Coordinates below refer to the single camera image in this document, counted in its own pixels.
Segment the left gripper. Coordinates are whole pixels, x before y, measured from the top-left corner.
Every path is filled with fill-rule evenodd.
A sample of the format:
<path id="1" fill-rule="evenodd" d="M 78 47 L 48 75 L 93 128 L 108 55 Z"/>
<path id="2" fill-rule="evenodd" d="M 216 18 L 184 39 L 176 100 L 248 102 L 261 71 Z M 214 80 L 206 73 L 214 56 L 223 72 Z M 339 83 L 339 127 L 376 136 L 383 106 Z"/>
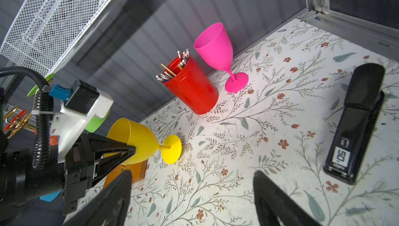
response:
<path id="1" fill-rule="evenodd" d="M 76 80 L 71 88 L 55 85 L 50 95 L 61 101 L 51 123 L 51 136 L 59 136 L 57 161 L 64 166 L 63 214 L 78 208 L 85 196 L 104 177 L 134 156 L 136 147 L 85 130 L 90 120 L 103 118 L 113 104 L 107 93 Z"/>

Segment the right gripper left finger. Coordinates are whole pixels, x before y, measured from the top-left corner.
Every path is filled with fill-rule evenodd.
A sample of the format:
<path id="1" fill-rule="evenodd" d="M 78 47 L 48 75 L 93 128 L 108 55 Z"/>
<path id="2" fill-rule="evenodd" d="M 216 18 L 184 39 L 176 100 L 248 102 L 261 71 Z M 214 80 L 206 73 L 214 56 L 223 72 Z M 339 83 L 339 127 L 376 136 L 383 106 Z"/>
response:
<path id="1" fill-rule="evenodd" d="M 132 174 L 122 172 L 65 226 L 122 226 L 131 198 Z"/>

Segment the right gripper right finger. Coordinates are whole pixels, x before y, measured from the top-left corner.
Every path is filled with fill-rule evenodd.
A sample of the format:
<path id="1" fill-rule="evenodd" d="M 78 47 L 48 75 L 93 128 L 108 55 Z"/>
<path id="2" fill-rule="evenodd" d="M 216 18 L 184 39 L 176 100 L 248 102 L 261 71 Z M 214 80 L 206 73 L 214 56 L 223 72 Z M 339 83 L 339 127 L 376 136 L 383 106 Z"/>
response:
<path id="1" fill-rule="evenodd" d="M 283 190 L 263 172 L 253 178 L 254 199 L 261 226 L 318 226 Z"/>

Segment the yellow wine glass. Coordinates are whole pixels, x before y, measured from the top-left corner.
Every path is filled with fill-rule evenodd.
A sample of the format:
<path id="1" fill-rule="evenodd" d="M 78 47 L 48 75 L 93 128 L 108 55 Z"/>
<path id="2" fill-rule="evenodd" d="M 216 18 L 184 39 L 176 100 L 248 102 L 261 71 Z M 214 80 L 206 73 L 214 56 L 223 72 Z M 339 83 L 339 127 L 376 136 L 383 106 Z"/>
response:
<path id="1" fill-rule="evenodd" d="M 123 165 L 144 162 L 158 150 L 166 164 L 174 164 L 182 154 L 182 143 L 176 135 L 168 136 L 163 144 L 159 144 L 156 135 L 148 127 L 126 118 L 119 119 L 112 125 L 107 138 L 136 148 L 136 153 L 124 161 Z"/>

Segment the gold rack with wooden base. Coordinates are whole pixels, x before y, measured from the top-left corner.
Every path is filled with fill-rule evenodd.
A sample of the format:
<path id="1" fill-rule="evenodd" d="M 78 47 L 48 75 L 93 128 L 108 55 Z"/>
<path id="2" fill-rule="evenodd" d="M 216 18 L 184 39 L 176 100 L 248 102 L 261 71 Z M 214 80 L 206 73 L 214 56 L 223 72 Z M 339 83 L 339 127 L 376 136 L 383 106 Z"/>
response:
<path id="1" fill-rule="evenodd" d="M 7 106 L 6 108 L 4 108 L 4 120 L 6 120 L 5 129 L 9 129 L 8 132 L 11 132 L 11 128 L 16 127 L 17 124 L 22 122 L 22 120 L 25 119 L 27 116 L 27 111 L 20 110 L 18 105 L 11 108 Z M 103 184 L 103 188 L 106 188 L 122 172 L 128 170 L 132 173 L 132 183 L 143 180 L 148 167 L 149 166 L 147 160 L 136 164 L 119 165 L 116 169 L 114 169 L 107 175 L 106 181 Z"/>

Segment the pink wine glass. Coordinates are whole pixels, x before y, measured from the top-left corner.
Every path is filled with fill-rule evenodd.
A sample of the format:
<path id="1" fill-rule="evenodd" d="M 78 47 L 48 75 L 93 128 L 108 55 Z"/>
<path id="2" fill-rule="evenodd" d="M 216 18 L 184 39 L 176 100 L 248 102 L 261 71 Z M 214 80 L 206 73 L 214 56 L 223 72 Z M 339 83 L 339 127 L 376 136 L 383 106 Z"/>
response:
<path id="1" fill-rule="evenodd" d="M 229 74 L 225 83 L 225 90 L 228 93 L 237 93 L 247 86 L 249 76 L 246 73 L 232 72 L 233 47 L 221 22 L 206 28 L 197 37 L 193 46 L 210 67 Z"/>

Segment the red-orange wine glass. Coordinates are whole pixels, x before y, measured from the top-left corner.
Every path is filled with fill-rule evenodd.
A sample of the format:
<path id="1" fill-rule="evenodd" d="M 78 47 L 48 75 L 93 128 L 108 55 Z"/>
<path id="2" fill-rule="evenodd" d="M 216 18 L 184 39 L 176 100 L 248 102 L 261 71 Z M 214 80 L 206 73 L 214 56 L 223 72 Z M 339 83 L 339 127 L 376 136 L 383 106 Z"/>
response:
<path id="1" fill-rule="evenodd" d="M 49 142 L 51 146 L 57 146 L 58 141 L 59 141 L 59 136 L 51 136 Z"/>

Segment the blue wine glass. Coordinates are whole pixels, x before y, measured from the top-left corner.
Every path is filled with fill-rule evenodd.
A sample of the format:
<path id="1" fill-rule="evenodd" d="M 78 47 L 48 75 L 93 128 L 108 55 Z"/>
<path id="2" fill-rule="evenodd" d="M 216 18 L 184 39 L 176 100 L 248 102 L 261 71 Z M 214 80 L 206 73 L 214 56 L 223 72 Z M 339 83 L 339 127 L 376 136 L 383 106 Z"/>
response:
<path id="1" fill-rule="evenodd" d="M 41 201 L 45 201 L 45 202 L 52 202 L 60 193 L 61 193 L 61 191 L 56 191 L 54 193 L 41 196 L 39 199 Z"/>

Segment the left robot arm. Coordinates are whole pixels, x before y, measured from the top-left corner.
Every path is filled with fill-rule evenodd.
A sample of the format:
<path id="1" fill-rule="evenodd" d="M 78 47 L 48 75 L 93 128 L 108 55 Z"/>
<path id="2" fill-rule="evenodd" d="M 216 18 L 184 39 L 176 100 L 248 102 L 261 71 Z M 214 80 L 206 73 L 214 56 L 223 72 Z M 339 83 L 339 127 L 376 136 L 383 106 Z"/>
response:
<path id="1" fill-rule="evenodd" d="M 38 87 L 36 137 L 32 149 L 6 152 L 8 139 L 1 135 L 1 221 L 57 192 L 63 195 L 62 213 L 75 212 L 88 189 L 136 153 L 134 146 L 85 132 L 93 118 L 107 116 L 113 99 L 80 79 L 63 88 L 29 68 L 1 69 L 1 77 L 10 75 L 29 77 Z"/>

